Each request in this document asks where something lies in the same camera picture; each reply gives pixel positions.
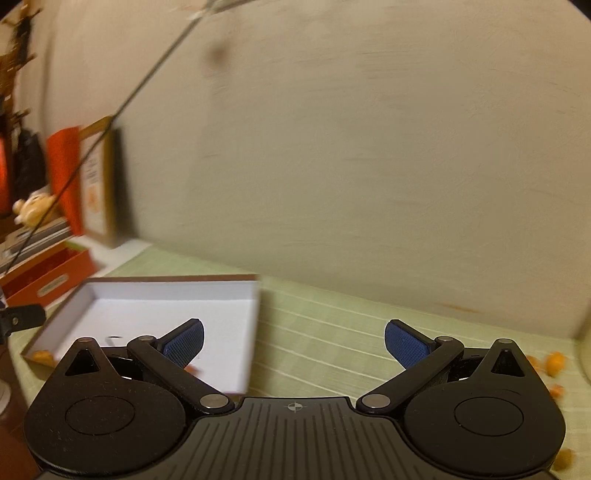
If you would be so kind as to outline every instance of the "cardboard box lid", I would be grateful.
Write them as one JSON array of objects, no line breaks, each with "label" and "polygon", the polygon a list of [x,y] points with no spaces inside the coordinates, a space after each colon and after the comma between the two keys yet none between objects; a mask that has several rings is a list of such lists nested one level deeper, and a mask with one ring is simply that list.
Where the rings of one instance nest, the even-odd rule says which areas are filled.
[{"label": "cardboard box lid", "polygon": [[139,335],[156,337],[189,318],[205,329],[191,362],[201,380],[228,394],[248,389],[259,305],[255,275],[90,278],[58,307],[22,351],[33,359],[49,351],[58,361],[81,336],[101,346],[124,346]]}]

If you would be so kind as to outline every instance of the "figurine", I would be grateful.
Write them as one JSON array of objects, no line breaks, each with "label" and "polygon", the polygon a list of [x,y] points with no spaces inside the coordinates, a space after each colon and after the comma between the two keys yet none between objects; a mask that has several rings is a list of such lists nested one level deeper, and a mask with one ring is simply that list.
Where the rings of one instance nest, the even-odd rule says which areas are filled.
[{"label": "figurine", "polygon": [[[56,199],[55,195],[47,193],[32,193],[31,196],[25,200],[17,200],[12,211],[18,216],[14,219],[16,224],[23,224],[27,228],[33,229],[41,220],[41,217],[51,207],[51,204]],[[59,217],[57,206],[53,207],[52,211],[43,220],[43,225],[52,222]]]}]

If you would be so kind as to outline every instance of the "circular joint cover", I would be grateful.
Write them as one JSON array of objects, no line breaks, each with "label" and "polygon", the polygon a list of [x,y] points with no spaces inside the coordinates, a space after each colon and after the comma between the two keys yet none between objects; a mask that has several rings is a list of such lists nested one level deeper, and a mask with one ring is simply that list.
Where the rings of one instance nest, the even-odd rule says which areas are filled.
[{"label": "circular joint cover", "polygon": [[554,403],[529,395],[450,382],[414,397],[404,413],[412,443],[463,475],[513,476],[548,466],[564,438]]}]

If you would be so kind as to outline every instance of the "beige wall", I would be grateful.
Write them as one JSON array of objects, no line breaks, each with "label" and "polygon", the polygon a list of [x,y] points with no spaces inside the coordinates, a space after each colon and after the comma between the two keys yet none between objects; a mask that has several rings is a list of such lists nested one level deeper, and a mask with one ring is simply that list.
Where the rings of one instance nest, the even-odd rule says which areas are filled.
[{"label": "beige wall", "polygon": [[[190,3],[48,2],[34,126],[112,113]],[[570,336],[591,298],[590,51],[566,0],[257,0],[208,18],[121,119],[139,232]]]}]

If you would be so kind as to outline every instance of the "picture frame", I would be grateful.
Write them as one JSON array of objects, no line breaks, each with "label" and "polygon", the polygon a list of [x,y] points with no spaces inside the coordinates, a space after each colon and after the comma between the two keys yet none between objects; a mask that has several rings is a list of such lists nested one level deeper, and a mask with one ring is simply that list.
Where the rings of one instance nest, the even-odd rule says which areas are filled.
[{"label": "picture frame", "polygon": [[[80,130],[80,158],[111,121],[106,116]],[[115,143],[111,129],[80,168],[80,210],[85,235],[107,247],[117,246],[115,213]]]}]

